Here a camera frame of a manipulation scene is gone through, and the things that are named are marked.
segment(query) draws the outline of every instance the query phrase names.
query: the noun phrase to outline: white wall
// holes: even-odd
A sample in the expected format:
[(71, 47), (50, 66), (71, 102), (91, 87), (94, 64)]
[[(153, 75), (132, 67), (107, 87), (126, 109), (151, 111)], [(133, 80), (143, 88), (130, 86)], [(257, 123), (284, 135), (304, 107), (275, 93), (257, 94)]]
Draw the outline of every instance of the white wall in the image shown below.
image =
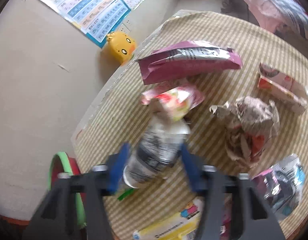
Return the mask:
[[(125, 21), (144, 40), (177, 0), (145, 0)], [(38, 0), (10, 0), (0, 15), (0, 214), (29, 220), (52, 156), (118, 64)]]

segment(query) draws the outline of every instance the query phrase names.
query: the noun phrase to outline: candy wrapper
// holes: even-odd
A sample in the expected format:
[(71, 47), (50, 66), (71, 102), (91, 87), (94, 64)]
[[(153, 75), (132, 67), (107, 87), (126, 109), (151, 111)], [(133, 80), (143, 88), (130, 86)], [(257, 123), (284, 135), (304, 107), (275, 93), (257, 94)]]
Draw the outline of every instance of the candy wrapper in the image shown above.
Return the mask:
[(144, 85), (194, 76), (200, 73), (241, 69), (240, 56), (232, 49), (222, 49), (207, 41), (182, 41), (155, 50), (138, 59)]
[(287, 218), (302, 200), (305, 174), (296, 154), (274, 164), (252, 181), (278, 220)]
[(178, 158), (181, 144), (189, 133), (190, 128), (183, 119), (167, 124), (153, 115), (124, 168), (125, 184), (132, 188), (144, 187), (150, 179), (172, 167)]
[(273, 101), (242, 97), (235, 103), (211, 106), (210, 111), (226, 126), (226, 152), (244, 167), (257, 165), (263, 151), (278, 135), (279, 113)]
[(182, 119), (189, 110), (204, 100), (204, 95), (195, 85), (186, 79), (176, 82), (165, 81), (142, 93), (141, 102), (148, 105), (153, 113), (165, 122), (176, 122)]
[(304, 113), (308, 103), (308, 88), (292, 77), (260, 63), (258, 88), (265, 89), (296, 114)]

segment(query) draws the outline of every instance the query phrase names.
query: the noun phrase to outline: table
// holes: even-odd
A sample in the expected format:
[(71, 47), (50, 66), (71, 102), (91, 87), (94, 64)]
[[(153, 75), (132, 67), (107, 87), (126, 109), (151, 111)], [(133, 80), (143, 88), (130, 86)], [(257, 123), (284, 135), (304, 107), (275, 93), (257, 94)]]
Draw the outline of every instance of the table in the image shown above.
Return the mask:
[[(202, 156), (206, 164), (216, 166), (225, 174), (235, 175), (246, 171), (227, 157), (224, 128), (208, 112), (209, 106), (223, 104), (227, 100), (234, 101), (242, 95), (259, 97), (268, 102), (272, 97), (256, 87), (260, 61), (308, 86), (308, 60), (272, 33), (246, 21), (214, 12), (168, 20), (157, 37), (140, 52), (140, 57), (183, 40), (207, 40), (217, 46), (233, 47), (241, 55), (244, 64), (241, 71), (189, 78), (205, 94), (206, 99), (188, 114), (192, 124), (187, 143), (191, 153)], [(72, 137), (82, 172), (103, 163), (108, 155), (118, 151), (124, 141), (129, 141), (135, 147), (150, 119), (148, 108), (139, 103), (139, 95), (153, 85), (143, 85), (138, 64), (130, 62), (126, 70), (115, 78), (106, 92), (100, 92), (98, 100), (89, 110), (89, 118), (79, 125)], [(304, 198), (300, 206), (281, 222), (286, 238), (293, 239), (308, 216), (308, 109), (298, 117), (282, 103), (275, 102), (280, 114), (280, 134), (264, 153), (259, 165), (249, 173), (251, 176), (256, 175), (293, 152), (299, 155), (307, 176)], [(122, 202), (115, 197), (108, 197), (105, 207), (115, 234), (121, 240), (128, 240), (132, 238), (134, 230), (174, 214), (193, 197), (187, 186), (186, 174), (178, 162), (166, 180), (157, 179)]]

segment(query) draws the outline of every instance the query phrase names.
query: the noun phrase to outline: pink snack bag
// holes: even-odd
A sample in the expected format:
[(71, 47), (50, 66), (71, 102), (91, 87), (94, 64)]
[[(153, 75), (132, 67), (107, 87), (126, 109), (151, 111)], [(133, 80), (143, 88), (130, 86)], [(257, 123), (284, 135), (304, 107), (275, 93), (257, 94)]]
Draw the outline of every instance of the pink snack bag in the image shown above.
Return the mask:
[(155, 50), (138, 59), (144, 85), (201, 73), (241, 69), (240, 56), (232, 49), (222, 49), (207, 41), (181, 41)]
[(142, 93), (141, 103), (167, 123), (182, 119), (189, 110), (198, 106), (204, 95), (195, 85), (184, 79), (165, 81)]

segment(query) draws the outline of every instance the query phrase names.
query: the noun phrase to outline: wrapper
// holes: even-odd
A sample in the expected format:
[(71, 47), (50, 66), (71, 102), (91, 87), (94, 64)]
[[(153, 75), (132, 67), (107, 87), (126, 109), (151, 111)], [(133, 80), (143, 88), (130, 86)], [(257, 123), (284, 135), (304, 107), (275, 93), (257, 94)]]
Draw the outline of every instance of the wrapper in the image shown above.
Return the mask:
[(200, 73), (241, 69), (240, 56), (232, 49), (222, 49), (207, 41), (182, 41), (155, 50), (138, 59), (144, 85), (184, 78)]
[(278, 220), (287, 218), (302, 200), (305, 174), (296, 154), (284, 158), (252, 181)]
[[(220, 240), (228, 240), (231, 222), (231, 197), (225, 198)], [(133, 233), (134, 240), (193, 240), (200, 222), (204, 202), (196, 197), (179, 213)]]
[(132, 188), (142, 188), (151, 179), (163, 174), (168, 167), (172, 167), (189, 133), (190, 128), (183, 119), (167, 124), (153, 115), (124, 168), (125, 184)]
[[(181, 85), (173, 87), (173, 84), (177, 83)], [(149, 105), (151, 111), (165, 122), (171, 123), (182, 119), (204, 98), (195, 85), (183, 79), (177, 82), (162, 82), (155, 88), (145, 91), (142, 93), (141, 102), (143, 105)]]
[(257, 165), (279, 132), (279, 113), (271, 100), (267, 105), (259, 98), (247, 96), (235, 103), (211, 106), (210, 111), (226, 127), (228, 156), (244, 167)]
[(258, 88), (265, 89), (296, 114), (302, 114), (308, 103), (308, 88), (277, 69), (260, 63)]

